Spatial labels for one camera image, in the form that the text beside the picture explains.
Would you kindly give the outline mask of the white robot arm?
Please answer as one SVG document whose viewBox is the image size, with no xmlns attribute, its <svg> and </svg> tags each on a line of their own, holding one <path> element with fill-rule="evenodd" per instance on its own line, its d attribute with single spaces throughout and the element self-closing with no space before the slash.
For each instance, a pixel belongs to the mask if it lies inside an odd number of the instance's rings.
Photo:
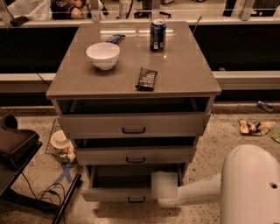
<svg viewBox="0 0 280 224">
<path fill-rule="evenodd" d="M 212 177 L 157 190 L 161 207 L 220 202 L 220 224 L 280 224 L 280 164 L 256 145 L 233 148 Z"/>
</svg>

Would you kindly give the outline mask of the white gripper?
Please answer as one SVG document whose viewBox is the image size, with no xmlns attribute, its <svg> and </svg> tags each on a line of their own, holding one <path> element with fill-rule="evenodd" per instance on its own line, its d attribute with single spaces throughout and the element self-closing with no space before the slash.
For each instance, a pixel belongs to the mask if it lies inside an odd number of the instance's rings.
<svg viewBox="0 0 280 224">
<path fill-rule="evenodd" d="M 157 171 L 151 174 L 151 197 L 153 199 L 175 199 L 178 196 L 178 174 Z"/>
</svg>

